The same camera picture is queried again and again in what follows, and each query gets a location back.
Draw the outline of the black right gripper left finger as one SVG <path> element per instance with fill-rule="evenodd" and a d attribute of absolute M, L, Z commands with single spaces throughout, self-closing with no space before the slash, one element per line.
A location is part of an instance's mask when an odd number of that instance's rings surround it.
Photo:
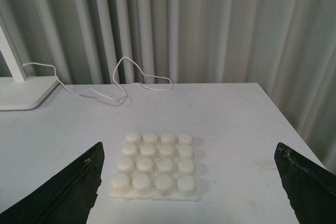
<path fill-rule="evenodd" d="M 1 223 L 86 223 L 101 185 L 101 142 L 1 213 Z"/>

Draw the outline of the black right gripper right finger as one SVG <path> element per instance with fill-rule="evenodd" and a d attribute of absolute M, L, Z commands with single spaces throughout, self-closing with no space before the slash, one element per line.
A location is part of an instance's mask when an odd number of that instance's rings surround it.
<path fill-rule="evenodd" d="M 299 223 L 335 223 L 335 175 L 282 142 L 274 159 Z"/>

